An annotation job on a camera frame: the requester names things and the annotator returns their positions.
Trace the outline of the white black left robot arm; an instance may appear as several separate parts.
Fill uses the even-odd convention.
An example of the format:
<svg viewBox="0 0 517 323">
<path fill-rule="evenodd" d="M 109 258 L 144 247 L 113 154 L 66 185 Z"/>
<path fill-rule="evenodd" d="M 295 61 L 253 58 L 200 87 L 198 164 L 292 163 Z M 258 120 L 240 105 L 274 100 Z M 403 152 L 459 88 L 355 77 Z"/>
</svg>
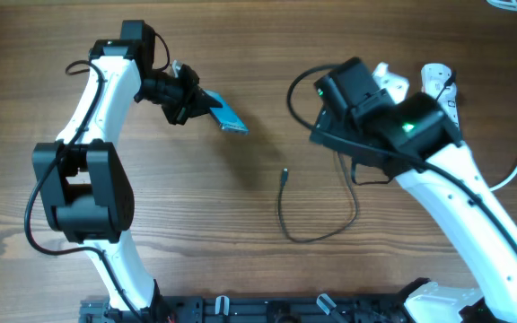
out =
<svg viewBox="0 0 517 323">
<path fill-rule="evenodd" d="M 74 243 L 69 251 L 92 259 L 110 294 L 103 315 L 115 322 L 164 322 L 171 315 L 130 232 L 134 193 L 116 149 L 128 109 L 148 100 L 172 125 L 205 114 L 222 125 L 230 111 L 218 93 L 200 87 L 190 66 L 168 61 L 172 74 L 154 67 L 160 37 L 146 22 L 127 20 L 118 39 L 96 41 L 80 63 L 89 78 L 71 121 L 32 154 L 37 183 L 24 215 L 27 241 L 42 254 L 54 253 L 32 233 L 39 198 L 49 227 Z"/>
</svg>

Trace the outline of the teal screen smartphone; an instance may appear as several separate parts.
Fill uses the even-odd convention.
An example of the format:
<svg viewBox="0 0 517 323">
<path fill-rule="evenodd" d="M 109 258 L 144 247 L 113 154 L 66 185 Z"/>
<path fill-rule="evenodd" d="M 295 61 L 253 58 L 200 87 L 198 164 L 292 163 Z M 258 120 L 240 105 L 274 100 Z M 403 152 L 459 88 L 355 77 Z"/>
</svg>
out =
<svg viewBox="0 0 517 323">
<path fill-rule="evenodd" d="M 212 103 L 209 107 L 209 114 L 222 131 L 239 135 L 247 135 L 250 132 L 235 111 L 218 92 L 206 90 L 206 94 L 215 101 L 215 103 Z"/>
</svg>

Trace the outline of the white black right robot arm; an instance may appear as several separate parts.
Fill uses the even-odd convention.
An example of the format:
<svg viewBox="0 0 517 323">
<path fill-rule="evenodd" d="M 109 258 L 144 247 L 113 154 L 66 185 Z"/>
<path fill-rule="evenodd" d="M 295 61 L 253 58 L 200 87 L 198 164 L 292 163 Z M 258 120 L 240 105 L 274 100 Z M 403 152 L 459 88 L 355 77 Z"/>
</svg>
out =
<svg viewBox="0 0 517 323">
<path fill-rule="evenodd" d="M 459 252 L 492 316 L 517 322 L 517 225 L 447 113 L 422 92 L 395 102 L 357 57 L 324 70 L 311 140 L 396 180 Z"/>
</svg>

